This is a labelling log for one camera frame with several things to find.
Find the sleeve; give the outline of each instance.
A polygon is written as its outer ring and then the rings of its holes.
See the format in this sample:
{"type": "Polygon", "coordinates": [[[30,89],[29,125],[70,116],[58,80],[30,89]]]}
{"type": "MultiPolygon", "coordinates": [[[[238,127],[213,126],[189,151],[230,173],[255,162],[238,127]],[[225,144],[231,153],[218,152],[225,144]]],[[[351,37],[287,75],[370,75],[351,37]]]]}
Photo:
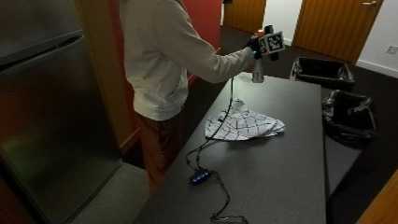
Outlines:
{"type": "Polygon", "coordinates": [[[150,39],[153,46],[173,62],[211,83],[235,76],[255,60],[249,48],[218,56],[213,46],[200,38],[189,16],[176,1],[161,1],[158,4],[150,39]]]}

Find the trash bag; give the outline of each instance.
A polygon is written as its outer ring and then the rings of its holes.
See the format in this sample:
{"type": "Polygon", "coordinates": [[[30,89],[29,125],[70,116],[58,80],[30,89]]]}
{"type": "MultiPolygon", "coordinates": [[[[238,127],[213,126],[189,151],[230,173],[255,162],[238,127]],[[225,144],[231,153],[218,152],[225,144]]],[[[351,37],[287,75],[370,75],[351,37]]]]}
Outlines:
{"type": "Polygon", "coordinates": [[[377,138],[374,109],[367,96],[333,91],[322,102],[326,135],[342,145],[367,147],[377,138]]]}
{"type": "Polygon", "coordinates": [[[291,77],[333,90],[351,91],[355,84],[345,63],[314,58],[295,59],[291,77]]]}

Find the stainless steel refrigerator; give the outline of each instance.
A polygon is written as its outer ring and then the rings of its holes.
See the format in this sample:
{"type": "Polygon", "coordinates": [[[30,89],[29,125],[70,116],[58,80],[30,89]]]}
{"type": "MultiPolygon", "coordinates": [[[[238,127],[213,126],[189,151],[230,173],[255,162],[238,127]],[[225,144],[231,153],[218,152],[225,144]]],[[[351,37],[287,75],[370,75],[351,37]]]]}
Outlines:
{"type": "Polygon", "coordinates": [[[1,175],[68,223],[121,162],[72,0],[1,1],[0,106],[1,175]]]}

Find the black cable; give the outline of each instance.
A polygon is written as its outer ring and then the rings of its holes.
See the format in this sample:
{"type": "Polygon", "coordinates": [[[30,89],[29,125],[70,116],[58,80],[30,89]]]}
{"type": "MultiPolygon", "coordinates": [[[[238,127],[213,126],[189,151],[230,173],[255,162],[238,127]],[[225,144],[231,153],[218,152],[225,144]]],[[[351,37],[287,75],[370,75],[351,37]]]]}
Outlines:
{"type": "MultiPolygon", "coordinates": [[[[215,134],[217,134],[217,132],[218,132],[218,130],[219,130],[219,128],[221,128],[221,126],[222,126],[222,124],[223,124],[226,118],[227,118],[229,111],[230,111],[231,106],[233,106],[234,78],[231,78],[231,89],[230,89],[230,90],[231,90],[231,93],[230,93],[230,100],[229,100],[227,109],[226,109],[226,112],[225,112],[225,117],[223,117],[223,119],[222,119],[222,121],[221,121],[221,124],[219,124],[217,130],[214,131],[214,133],[211,134],[211,136],[206,139],[206,141],[205,141],[205,142],[203,142],[196,149],[193,149],[192,151],[189,151],[188,154],[186,154],[186,156],[185,156],[186,164],[188,164],[188,166],[189,166],[196,172],[197,172],[198,170],[202,170],[202,169],[203,169],[203,168],[200,166],[200,153],[201,153],[201,151],[205,149],[205,147],[207,146],[207,143],[210,142],[210,140],[213,140],[213,138],[214,138],[214,136],[215,136],[215,134]],[[194,152],[198,153],[198,154],[197,154],[197,166],[198,166],[198,168],[194,167],[194,166],[192,165],[192,162],[189,161],[189,155],[193,154],[194,152]]],[[[230,194],[229,194],[229,192],[227,192],[227,189],[225,188],[225,184],[223,184],[223,182],[222,182],[222,179],[221,179],[221,176],[219,176],[218,172],[217,172],[215,170],[211,170],[210,173],[211,173],[211,175],[215,177],[215,179],[217,179],[217,181],[218,181],[218,184],[219,184],[219,186],[221,186],[221,188],[222,188],[222,190],[223,190],[223,192],[225,192],[225,195],[226,195],[226,200],[225,200],[225,204],[223,204],[223,206],[222,206],[221,209],[219,209],[215,213],[213,213],[213,215],[210,216],[210,220],[211,220],[211,222],[213,222],[213,223],[222,223],[223,221],[226,221],[226,220],[229,220],[229,219],[231,219],[231,218],[238,218],[238,219],[239,219],[238,223],[249,224],[249,221],[247,221],[247,219],[246,219],[243,216],[225,216],[225,217],[221,217],[221,216],[219,216],[219,214],[223,212],[225,208],[226,208],[227,205],[229,205],[229,202],[230,202],[230,194]]]]}
{"type": "Polygon", "coordinates": [[[186,164],[189,165],[189,167],[197,171],[198,169],[202,169],[202,167],[200,166],[200,153],[201,151],[205,149],[207,143],[210,142],[210,140],[213,140],[222,124],[223,124],[223,121],[226,120],[226,117],[227,117],[227,114],[229,114],[229,111],[230,111],[230,108],[231,108],[231,105],[233,105],[233,93],[234,93],[234,78],[231,78],[231,93],[230,93],[230,99],[229,99],[229,105],[227,105],[227,110],[226,110],[226,114],[225,114],[225,118],[223,120],[221,121],[221,124],[218,126],[218,128],[215,129],[214,133],[211,134],[211,136],[207,138],[207,140],[203,142],[203,144],[201,144],[196,149],[193,149],[190,152],[188,152],[186,156],[185,156],[185,162],[186,164]],[[198,155],[197,155],[197,166],[198,168],[196,168],[190,163],[189,161],[189,155],[193,154],[194,152],[198,152],[198,155]]]}

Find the electrical outlet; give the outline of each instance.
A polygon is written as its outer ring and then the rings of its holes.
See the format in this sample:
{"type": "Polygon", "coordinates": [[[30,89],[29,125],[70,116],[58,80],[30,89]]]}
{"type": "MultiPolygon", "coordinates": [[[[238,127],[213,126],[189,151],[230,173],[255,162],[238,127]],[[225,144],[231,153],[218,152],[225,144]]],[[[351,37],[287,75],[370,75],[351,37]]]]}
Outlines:
{"type": "Polygon", "coordinates": [[[398,51],[398,46],[390,45],[386,50],[386,53],[395,54],[397,51],[398,51]]]}

